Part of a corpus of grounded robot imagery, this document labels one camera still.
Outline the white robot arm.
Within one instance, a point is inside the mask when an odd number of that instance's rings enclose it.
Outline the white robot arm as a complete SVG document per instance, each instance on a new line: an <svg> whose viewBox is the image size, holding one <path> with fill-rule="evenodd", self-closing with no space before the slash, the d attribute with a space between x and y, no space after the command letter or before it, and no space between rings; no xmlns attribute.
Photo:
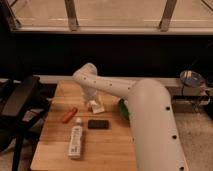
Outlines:
<svg viewBox="0 0 213 171"><path fill-rule="evenodd" d="M95 90L126 102L135 147L137 171L189 171L179 138L171 96L157 80L102 77L92 63L74 72L87 94Z"/></svg>

